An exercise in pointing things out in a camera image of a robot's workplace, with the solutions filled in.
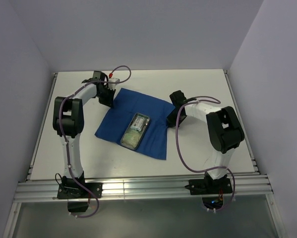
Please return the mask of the blue surgical cloth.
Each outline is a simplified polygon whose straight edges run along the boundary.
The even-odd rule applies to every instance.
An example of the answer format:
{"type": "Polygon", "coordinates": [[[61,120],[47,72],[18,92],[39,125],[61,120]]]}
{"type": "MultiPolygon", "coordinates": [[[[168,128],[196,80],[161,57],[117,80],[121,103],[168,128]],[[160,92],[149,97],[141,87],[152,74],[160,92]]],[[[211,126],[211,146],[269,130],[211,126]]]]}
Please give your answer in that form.
{"type": "Polygon", "coordinates": [[[95,136],[154,159],[166,160],[166,118],[173,109],[169,102],[122,88],[95,136]]]}

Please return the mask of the metal instrument tray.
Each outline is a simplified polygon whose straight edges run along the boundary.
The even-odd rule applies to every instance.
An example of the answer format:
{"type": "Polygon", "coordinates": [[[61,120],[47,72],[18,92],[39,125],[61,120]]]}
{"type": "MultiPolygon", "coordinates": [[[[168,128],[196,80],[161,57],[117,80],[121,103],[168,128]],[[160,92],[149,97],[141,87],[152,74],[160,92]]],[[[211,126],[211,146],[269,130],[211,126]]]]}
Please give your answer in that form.
{"type": "Polygon", "coordinates": [[[150,124],[150,117],[136,113],[125,130],[120,144],[130,150],[136,150],[150,124]]]}

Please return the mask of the white teal gauze packet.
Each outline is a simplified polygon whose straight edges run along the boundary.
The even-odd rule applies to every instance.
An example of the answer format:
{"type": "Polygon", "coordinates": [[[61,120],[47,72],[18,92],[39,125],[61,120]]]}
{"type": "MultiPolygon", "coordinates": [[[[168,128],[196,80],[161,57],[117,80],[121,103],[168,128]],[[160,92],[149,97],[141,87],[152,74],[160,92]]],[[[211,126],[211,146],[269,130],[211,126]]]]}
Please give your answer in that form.
{"type": "Polygon", "coordinates": [[[148,120],[149,119],[147,117],[136,115],[133,122],[131,123],[130,128],[137,131],[142,131],[148,120]]]}

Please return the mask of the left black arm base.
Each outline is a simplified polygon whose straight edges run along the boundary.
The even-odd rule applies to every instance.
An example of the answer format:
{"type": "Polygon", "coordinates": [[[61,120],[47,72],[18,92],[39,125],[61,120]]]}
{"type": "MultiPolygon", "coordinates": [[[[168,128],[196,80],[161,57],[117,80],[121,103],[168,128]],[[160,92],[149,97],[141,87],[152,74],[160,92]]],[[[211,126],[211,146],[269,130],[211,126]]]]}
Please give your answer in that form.
{"type": "MultiPolygon", "coordinates": [[[[101,198],[103,183],[89,182],[85,184],[86,188],[93,192],[97,198],[101,198]]],[[[83,213],[89,208],[91,195],[80,186],[69,188],[60,185],[57,199],[68,200],[67,209],[71,213],[83,213]]]]}

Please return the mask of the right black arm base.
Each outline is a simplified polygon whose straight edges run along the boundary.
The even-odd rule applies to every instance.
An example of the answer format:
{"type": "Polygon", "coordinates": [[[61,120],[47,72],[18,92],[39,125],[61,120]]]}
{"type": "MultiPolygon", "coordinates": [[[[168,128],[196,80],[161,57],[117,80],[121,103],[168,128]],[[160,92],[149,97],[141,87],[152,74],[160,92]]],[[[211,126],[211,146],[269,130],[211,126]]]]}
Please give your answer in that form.
{"type": "Polygon", "coordinates": [[[184,187],[190,195],[213,195],[203,198],[203,205],[209,209],[220,209],[224,205],[224,194],[232,194],[231,180],[227,175],[220,179],[212,179],[206,175],[202,179],[190,179],[184,187]]]}

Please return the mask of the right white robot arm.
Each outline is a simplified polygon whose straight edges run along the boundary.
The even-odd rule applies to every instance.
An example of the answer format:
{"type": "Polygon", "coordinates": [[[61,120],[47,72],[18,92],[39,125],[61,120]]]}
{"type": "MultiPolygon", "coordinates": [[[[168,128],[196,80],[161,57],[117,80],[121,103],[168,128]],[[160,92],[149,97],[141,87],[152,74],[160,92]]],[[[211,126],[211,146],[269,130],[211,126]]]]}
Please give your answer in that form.
{"type": "Polygon", "coordinates": [[[170,95],[174,105],[167,116],[167,126],[178,131],[186,117],[206,123],[213,147],[212,165],[202,170],[204,178],[191,179],[185,186],[192,195],[233,194],[235,178],[228,166],[234,151],[244,141],[245,134],[235,110],[231,106],[220,108],[220,100],[210,96],[186,98],[181,90],[170,95]]]}

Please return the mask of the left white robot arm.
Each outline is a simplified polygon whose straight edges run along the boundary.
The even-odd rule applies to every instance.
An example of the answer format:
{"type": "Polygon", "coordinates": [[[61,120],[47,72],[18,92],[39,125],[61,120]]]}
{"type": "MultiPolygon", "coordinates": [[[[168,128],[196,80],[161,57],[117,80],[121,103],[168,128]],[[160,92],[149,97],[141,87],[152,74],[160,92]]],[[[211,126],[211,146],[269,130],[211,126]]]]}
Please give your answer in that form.
{"type": "Polygon", "coordinates": [[[116,85],[120,80],[113,74],[106,75],[94,71],[89,79],[85,79],[71,95],[56,97],[54,101],[53,129],[60,136],[63,156],[64,174],[60,178],[60,189],[80,195],[87,192],[84,170],[80,159],[80,136],[84,129],[83,106],[93,98],[109,108],[113,107],[116,85]]]}

